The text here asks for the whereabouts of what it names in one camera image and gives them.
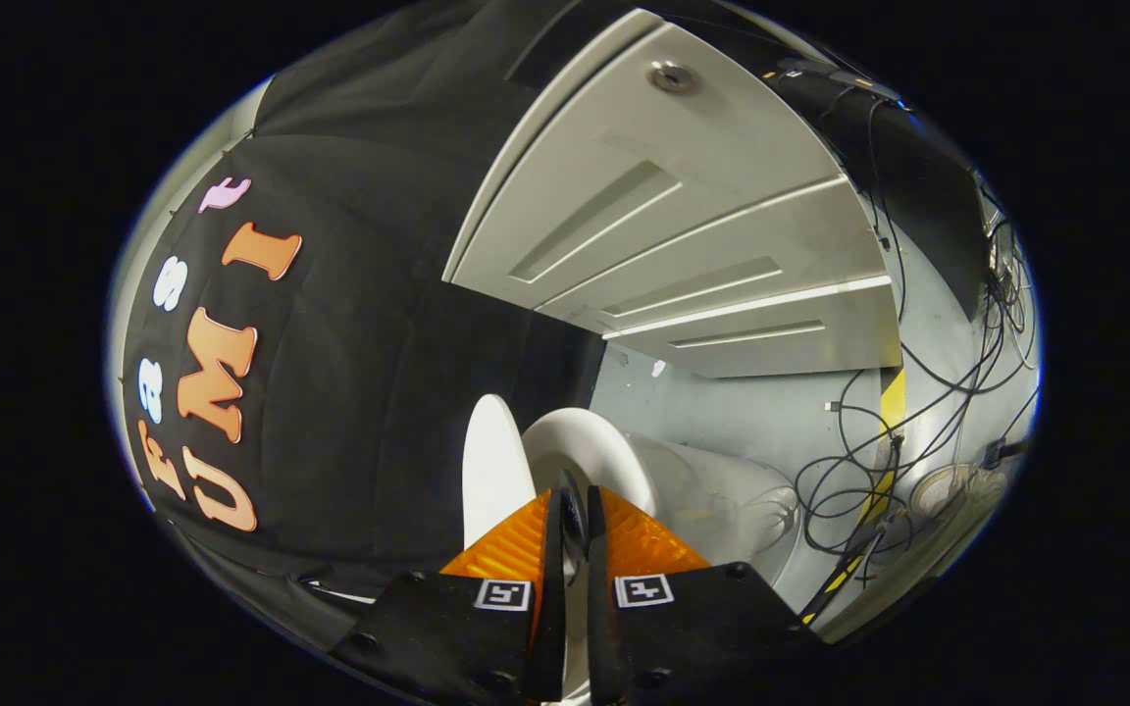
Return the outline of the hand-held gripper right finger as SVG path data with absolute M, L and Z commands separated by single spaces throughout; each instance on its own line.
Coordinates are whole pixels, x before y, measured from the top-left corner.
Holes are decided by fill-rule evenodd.
M 633 502 L 588 490 L 593 705 L 780 705 L 826 646 L 749 563 L 713 564 Z

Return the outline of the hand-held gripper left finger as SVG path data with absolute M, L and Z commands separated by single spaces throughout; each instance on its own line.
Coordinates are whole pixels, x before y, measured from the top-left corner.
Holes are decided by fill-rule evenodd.
M 559 491 L 503 518 L 442 570 L 392 579 L 333 656 L 431 705 L 559 701 L 566 599 Z

